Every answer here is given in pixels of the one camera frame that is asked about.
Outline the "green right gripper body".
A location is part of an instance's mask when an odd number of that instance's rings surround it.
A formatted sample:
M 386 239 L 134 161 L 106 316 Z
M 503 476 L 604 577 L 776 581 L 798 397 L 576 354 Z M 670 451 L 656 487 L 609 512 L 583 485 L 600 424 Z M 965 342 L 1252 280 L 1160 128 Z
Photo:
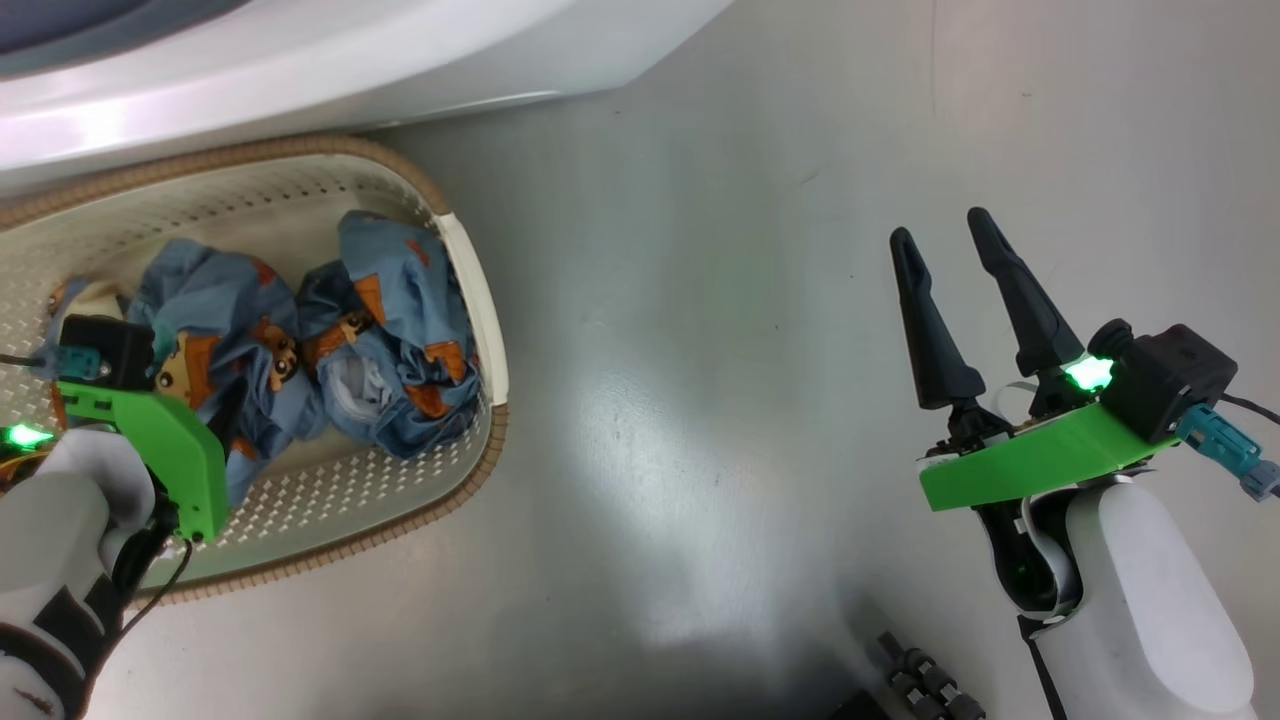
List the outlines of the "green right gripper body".
M 918 477 L 931 510 L 969 509 L 1020 501 L 1140 464 L 1175 445 L 1148 443 L 1098 401 L 968 455 L 918 461 Z

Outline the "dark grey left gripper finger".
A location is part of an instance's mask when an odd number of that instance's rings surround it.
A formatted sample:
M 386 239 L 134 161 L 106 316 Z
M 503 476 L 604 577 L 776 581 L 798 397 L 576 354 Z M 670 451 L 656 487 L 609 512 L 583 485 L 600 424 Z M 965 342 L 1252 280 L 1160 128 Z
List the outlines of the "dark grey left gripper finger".
M 244 401 L 248 395 L 246 378 L 236 378 L 218 398 L 218 406 L 206 427 L 214 433 L 220 446 L 233 446 L 241 437 Z

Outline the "cream perforated laundry basket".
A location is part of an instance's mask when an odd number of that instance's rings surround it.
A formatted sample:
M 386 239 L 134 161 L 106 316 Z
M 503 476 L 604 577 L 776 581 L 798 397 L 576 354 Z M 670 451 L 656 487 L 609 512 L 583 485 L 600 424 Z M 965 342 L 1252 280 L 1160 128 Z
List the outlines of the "cream perforated laundry basket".
M 477 342 L 481 398 L 456 441 L 399 460 L 330 428 L 292 445 L 227 529 L 196 548 L 166 603 L 280 580 L 393 541 L 457 510 L 495 469 L 509 369 L 497 306 L 468 232 L 410 159 L 364 138 L 314 135 L 186 154 L 0 201 L 0 352 L 41 340 L 49 292 L 70 275 L 138 275 L 189 238 L 264 260 L 291 286 L 337 258 L 351 210 L 425 225 L 445 245 Z

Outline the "white front-load washing machine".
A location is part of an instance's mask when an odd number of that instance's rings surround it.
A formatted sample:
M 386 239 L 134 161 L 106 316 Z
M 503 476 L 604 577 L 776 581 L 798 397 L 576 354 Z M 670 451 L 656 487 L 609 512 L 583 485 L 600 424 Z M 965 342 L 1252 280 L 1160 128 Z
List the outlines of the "white front-load washing machine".
M 616 88 L 732 0 L 251 0 L 0 81 L 0 199 L 161 158 Z

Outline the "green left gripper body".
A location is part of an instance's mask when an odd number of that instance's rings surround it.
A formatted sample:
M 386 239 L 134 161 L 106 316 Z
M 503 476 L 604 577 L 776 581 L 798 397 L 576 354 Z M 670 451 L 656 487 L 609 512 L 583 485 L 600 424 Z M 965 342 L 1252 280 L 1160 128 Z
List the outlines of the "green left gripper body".
M 214 541 L 225 528 L 230 505 L 227 452 L 212 430 L 178 398 L 59 380 L 69 418 L 114 427 L 140 455 L 177 505 L 177 534 Z

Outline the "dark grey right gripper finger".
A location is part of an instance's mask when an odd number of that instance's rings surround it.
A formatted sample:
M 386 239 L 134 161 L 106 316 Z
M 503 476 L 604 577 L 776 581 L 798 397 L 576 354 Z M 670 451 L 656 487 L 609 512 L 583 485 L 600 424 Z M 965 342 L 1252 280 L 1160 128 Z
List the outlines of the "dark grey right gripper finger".
M 980 264 L 998 286 L 1018 342 L 1015 363 L 1023 377 L 1060 369 L 1085 348 L 988 210 L 972 208 L 966 223 Z
M 919 406 L 938 410 L 977 400 L 986 392 L 986 383 L 964 361 L 933 300 L 932 275 L 908 228 L 892 232 L 890 254 Z

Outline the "blue cartoon print garment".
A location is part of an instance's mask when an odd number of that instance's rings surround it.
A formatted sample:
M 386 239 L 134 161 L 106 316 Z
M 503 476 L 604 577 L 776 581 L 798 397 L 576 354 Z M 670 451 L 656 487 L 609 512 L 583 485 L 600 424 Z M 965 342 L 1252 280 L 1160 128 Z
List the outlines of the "blue cartoon print garment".
M 145 386 L 182 401 L 202 421 L 233 402 L 244 382 L 227 460 L 227 496 L 239 507 L 264 469 L 326 424 L 323 400 L 300 348 L 300 311 L 266 263 L 193 240 L 170 240 L 133 284 L 74 277 L 47 301 L 46 359 L 69 315 L 148 327 L 154 360 Z
M 480 397 L 477 351 L 445 245 L 374 211 L 338 223 L 338 256 L 297 295 L 300 350 L 329 423 L 412 459 L 458 439 Z

